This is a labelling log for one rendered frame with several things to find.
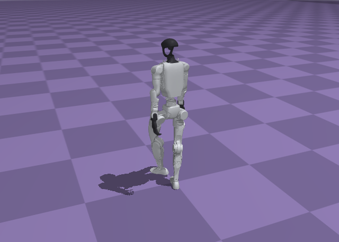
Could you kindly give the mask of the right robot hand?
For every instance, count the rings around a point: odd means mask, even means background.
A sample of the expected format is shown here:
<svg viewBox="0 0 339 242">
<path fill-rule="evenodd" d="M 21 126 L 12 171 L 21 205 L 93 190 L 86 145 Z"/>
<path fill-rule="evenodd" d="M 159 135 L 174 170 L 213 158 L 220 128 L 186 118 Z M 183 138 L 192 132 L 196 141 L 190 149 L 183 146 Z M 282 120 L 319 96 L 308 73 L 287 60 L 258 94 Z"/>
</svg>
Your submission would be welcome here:
<svg viewBox="0 0 339 242">
<path fill-rule="evenodd" d="M 178 101 L 177 101 L 177 104 L 179 104 Z M 179 105 L 179 106 L 180 106 L 180 108 L 185 109 L 185 108 L 184 108 L 184 101 L 183 101 L 183 105 Z"/>
</svg>

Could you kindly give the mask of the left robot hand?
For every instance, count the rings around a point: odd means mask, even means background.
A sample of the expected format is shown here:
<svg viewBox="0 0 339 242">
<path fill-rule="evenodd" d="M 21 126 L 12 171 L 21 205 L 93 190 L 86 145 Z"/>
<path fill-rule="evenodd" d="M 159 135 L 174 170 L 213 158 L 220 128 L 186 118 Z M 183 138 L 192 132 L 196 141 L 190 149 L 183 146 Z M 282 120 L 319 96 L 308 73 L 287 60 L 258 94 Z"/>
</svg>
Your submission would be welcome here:
<svg viewBox="0 0 339 242">
<path fill-rule="evenodd" d="M 158 136 L 161 135 L 161 133 L 159 133 L 157 130 L 157 124 L 156 124 L 157 114 L 156 113 L 153 114 L 153 118 L 151 118 L 151 120 L 152 120 L 153 132 Z"/>
</svg>

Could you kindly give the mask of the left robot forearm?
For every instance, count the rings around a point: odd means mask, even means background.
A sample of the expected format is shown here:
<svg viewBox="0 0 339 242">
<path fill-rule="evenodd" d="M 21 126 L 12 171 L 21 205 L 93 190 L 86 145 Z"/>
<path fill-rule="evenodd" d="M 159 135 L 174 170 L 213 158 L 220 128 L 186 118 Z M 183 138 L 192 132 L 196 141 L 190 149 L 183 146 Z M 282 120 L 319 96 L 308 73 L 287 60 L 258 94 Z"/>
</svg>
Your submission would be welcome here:
<svg viewBox="0 0 339 242">
<path fill-rule="evenodd" d="M 157 117 L 158 117 L 158 102 L 159 99 L 156 97 L 156 91 L 154 89 L 150 90 L 150 101 L 151 101 L 151 113 L 150 113 L 150 117 L 153 118 L 153 114 L 156 113 Z"/>
</svg>

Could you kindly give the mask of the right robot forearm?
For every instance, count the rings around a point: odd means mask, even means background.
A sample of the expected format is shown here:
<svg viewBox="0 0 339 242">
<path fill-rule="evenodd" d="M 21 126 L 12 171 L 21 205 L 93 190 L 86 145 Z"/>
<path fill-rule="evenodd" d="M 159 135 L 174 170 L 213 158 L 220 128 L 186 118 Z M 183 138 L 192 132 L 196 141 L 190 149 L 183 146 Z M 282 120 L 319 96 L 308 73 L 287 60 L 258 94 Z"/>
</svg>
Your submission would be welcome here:
<svg viewBox="0 0 339 242">
<path fill-rule="evenodd" d="M 183 99 L 184 99 L 184 95 L 185 95 L 186 91 L 187 91 L 187 88 L 186 88 L 186 89 L 183 89 L 183 90 L 182 90 L 181 96 L 178 96 L 178 97 L 177 97 L 177 100 L 178 100 L 178 102 L 179 102 L 179 105 L 183 105 Z"/>
</svg>

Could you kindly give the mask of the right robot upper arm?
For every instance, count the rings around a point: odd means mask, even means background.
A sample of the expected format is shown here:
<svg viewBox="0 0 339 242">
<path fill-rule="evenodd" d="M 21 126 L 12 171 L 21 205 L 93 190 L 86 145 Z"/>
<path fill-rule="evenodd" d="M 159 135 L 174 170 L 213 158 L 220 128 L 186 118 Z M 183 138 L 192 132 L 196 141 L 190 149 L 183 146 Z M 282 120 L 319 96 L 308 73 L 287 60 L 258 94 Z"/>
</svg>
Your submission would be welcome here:
<svg viewBox="0 0 339 242">
<path fill-rule="evenodd" d="M 184 87 L 183 87 L 183 89 L 186 89 L 187 88 L 187 82 L 188 82 L 188 71 L 189 71 L 190 66 L 189 66 L 189 64 L 187 64 L 183 61 L 182 61 L 182 63 L 184 65 Z"/>
</svg>

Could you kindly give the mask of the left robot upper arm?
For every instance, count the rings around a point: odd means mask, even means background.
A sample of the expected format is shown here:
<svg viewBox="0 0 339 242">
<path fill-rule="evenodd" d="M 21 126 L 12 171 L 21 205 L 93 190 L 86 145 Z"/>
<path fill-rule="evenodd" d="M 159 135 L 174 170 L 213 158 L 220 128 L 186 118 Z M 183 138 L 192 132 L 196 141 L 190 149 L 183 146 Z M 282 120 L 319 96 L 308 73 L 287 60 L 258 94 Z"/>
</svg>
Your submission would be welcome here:
<svg viewBox="0 0 339 242">
<path fill-rule="evenodd" d="M 160 75 L 163 72 L 163 64 L 155 65 L 151 68 L 153 89 L 156 91 L 156 97 L 160 95 Z"/>
</svg>

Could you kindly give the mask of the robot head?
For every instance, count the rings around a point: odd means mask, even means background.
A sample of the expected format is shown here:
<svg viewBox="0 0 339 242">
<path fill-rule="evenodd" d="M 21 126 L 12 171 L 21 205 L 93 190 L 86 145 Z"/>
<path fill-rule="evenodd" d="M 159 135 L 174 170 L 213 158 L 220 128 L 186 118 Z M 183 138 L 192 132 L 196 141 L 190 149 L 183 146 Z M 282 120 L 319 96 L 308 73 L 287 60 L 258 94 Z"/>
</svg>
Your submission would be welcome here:
<svg viewBox="0 0 339 242">
<path fill-rule="evenodd" d="M 178 43 L 174 39 L 166 39 L 161 43 L 163 55 L 167 57 L 167 63 L 177 63 L 178 61 L 174 58 L 174 55 L 172 54 L 174 47 L 178 47 Z M 165 54 L 165 48 L 168 48 L 170 51 L 169 55 Z"/>
</svg>

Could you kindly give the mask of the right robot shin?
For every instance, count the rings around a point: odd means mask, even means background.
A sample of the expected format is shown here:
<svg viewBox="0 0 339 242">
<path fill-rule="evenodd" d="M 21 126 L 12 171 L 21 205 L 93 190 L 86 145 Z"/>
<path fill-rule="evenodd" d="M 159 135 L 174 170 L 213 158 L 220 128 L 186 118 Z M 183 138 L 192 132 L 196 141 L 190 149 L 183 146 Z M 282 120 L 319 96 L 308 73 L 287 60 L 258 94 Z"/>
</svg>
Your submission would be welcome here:
<svg viewBox="0 0 339 242">
<path fill-rule="evenodd" d="M 181 152 L 180 154 L 176 154 L 173 152 L 173 167 L 174 167 L 174 178 L 173 181 L 175 182 L 175 180 L 178 182 L 178 178 L 179 178 L 179 170 L 181 167 L 181 163 L 182 163 L 182 151 L 183 151 L 183 145 L 181 144 Z"/>
</svg>

